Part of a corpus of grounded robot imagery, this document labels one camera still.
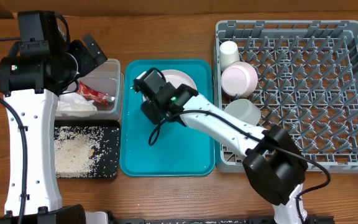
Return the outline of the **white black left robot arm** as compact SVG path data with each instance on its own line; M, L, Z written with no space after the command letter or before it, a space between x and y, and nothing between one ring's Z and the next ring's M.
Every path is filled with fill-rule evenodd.
M0 103L10 135L10 179L0 223L112 223L108 212L64 206L57 184L54 124L59 96L106 61L92 36L71 40L62 15L17 15L20 36L0 61Z

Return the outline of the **clear plastic waste bin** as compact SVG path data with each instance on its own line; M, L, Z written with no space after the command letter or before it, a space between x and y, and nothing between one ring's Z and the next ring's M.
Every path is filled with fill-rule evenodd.
M124 77L118 60L110 58L91 73L78 79L90 88L114 96L114 103L104 106L94 102L96 111L57 111L56 119L106 119L119 121L122 115ZM72 83L67 91L73 93L76 84Z

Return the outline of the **small pink bowl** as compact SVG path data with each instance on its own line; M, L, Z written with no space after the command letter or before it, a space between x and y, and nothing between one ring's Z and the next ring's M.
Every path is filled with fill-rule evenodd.
M258 84L255 68L247 62L235 62L228 66L221 75L221 86L229 96L248 97Z

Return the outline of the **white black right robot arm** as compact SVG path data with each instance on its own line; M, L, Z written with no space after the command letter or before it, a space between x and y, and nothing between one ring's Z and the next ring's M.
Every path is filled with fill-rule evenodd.
M141 110L156 125L149 145L155 144L167 122L205 133L242 159L252 188L273 205L276 223L306 222L300 193L308 165L286 130L241 121L194 88L186 84L174 87L157 68L135 78L133 89L145 97Z

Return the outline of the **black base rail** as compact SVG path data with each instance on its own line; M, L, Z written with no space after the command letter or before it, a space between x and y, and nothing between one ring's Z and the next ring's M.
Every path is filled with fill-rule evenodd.
M182 219L182 220L145 220L142 218L123 218L113 217L111 223L118 224L275 224L273 216L257 216L249 218L232 219Z

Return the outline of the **pale green cup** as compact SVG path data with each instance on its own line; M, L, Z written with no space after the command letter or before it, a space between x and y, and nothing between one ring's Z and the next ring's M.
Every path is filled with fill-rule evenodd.
M233 41L225 41L219 47L219 62L221 70L224 71L233 63L239 62L238 46Z

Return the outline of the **red snack wrapper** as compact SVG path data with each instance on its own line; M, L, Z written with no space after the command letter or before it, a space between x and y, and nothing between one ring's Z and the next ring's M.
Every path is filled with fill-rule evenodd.
M82 95L84 98L93 100L96 103L100 103L104 106L107 106L109 103L114 103L115 97L107 93L96 91L89 86L85 85L83 82L78 82L77 94Z

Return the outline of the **pale pink plate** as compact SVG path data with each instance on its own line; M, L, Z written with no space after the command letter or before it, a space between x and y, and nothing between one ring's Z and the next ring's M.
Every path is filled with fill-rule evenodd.
M181 84L186 84L197 90L195 82L186 73L174 69L162 70L161 72L163 73L166 81L170 82L175 88L178 88Z

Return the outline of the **grey green bowl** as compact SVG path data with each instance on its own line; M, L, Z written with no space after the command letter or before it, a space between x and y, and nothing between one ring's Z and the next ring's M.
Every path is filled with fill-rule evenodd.
M233 117L256 126L262 116L261 110L248 99L238 99L229 103L224 111Z

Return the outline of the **white napkin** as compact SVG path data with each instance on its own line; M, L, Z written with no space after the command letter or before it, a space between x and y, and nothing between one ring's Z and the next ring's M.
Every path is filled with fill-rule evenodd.
M58 100L57 111L96 111L94 101L88 101L77 93L61 95Z

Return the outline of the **teal serving tray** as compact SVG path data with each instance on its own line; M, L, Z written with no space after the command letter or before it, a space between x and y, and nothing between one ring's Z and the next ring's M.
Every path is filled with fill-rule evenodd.
M165 123L157 142L148 144L155 125L143 114L142 95L132 90L134 79L155 67L186 73L198 91L213 100L210 65L202 59L135 60L125 72L122 111L121 170L134 177L197 176L209 174L215 166L215 141L197 130L179 123Z

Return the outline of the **grey dishwasher rack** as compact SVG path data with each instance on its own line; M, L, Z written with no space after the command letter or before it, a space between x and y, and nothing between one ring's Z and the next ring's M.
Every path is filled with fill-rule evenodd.
M283 127L332 173L358 173L358 21L219 21L215 55L228 40L257 72L259 125Z

